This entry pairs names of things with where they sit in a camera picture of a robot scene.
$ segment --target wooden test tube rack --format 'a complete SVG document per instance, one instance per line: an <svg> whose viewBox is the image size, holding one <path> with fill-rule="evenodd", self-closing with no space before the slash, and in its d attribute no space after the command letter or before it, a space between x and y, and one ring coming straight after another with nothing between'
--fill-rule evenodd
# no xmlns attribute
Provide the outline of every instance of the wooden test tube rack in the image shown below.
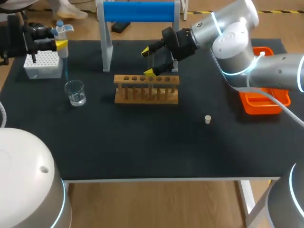
<svg viewBox="0 0 304 228"><path fill-rule="evenodd" d="M115 103L178 104L179 76L115 75Z"/></svg>

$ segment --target white table leg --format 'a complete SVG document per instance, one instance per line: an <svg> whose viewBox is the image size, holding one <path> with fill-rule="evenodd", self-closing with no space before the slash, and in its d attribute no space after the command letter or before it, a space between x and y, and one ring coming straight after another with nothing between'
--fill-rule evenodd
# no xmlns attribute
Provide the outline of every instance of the white table leg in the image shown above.
<svg viewBox="0 0 304 228"><path fill-rule="evenodd" d="M185 0L184 20L187 20L187 15L188 15L188 3L189 3L189 0Z"/></svg>
<svg viewBox="0 0 304 228"><path fill-rule="evenodd" d="M255 203L250 181L248 180L239 180L238 186L240 189L242 203L246 216L246 227L247 228L257 228L258 225L262 222L263 218L267 213L267 197L268 193L274 183L271 183L267 190L264 192L260 200Z"/></svg>
<svg viewBox="0 0 304 228"><path fill-rule="evenodd" d="M182 13L185 13L185 0L180 0Z"/></svg>
<svg viewBox="0 0 304 228"><path fill-rule="evenodd" d="M239 186L239 191L241 193L243 209L245 211L245 215L247 216L256 205L255 199L253 197L250 181L239 180L237 183Z"/></svg>

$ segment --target pipette tip box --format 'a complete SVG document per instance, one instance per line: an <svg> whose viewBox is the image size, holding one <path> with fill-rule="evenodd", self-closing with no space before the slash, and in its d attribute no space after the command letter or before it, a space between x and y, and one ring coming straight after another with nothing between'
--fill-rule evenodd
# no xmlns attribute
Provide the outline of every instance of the pipette tip box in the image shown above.
<svg viewBox="0 0 304 228"><path fill-rule="evenodd" d="M27 55L24 65L29 79L61 78L63 60L54 51L38 51L36 63Z"/></svg>

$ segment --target robotic arm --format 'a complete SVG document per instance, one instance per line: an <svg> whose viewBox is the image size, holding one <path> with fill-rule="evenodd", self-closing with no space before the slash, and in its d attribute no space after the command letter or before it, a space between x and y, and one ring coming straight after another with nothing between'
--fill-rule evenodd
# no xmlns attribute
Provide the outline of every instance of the robotic arm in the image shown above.
<svg viewBox="0 0 304 228"><path fill-rule="evenodd" d="M173 69L174 60L181 61L194 55L197 49L212 48L215 39L234 22L244 23L248 31L258 25L257 11L251 0L238 0L193 24L191 28L183 28L178 32L174 32L171 27L166 28L162 31L162 39L149 45L142 55L146 57L165 47L171 52L172 58L161 66L146 71L145 74L157 76L170 71Z"/></svg>
<svg viewBox="0 0 304 228"><path fill-rule="evenodd" d="M303 92L303 54L254 55L248 30L232 23L213 43L212 51L227 82L237 88L265 87Z"/></svg>

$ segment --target clear glass cup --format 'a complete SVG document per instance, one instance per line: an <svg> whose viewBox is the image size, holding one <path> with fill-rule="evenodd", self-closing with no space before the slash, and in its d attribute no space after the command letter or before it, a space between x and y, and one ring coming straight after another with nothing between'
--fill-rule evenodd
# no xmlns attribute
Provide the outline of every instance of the clear glass cup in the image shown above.
<svg viewBox="0 0 304 228"><path fill-rule="evenodd" d="M72 106L79 107L86 103L86 95L82 81L68 81L65 85L65 92L68 95Z"/></svg>

